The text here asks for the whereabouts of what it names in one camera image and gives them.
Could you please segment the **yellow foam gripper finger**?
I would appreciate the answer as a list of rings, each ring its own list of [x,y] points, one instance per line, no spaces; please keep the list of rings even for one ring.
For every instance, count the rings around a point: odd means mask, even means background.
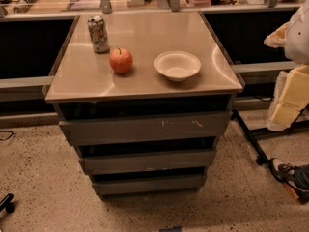
[[[274,100],[269,108],[271,127],[289,127],[309,104],[309,66],[281,71],[277,77]]]

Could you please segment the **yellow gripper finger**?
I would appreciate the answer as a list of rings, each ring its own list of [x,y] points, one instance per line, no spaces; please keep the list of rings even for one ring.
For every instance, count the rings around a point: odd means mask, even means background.
[[[273,48],[284,47],[286,29],[287,23],[284,23],[264,39],[264,45]]]

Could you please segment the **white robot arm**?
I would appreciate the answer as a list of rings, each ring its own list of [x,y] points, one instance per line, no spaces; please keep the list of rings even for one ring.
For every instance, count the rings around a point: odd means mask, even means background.
[[[285,56],[298,66],[281,71],[277,77],[274,100],[267,117],[267,128],[283,131],[289,128],[309,104],[309,0],[264,39],[264,45],[283,47]]]

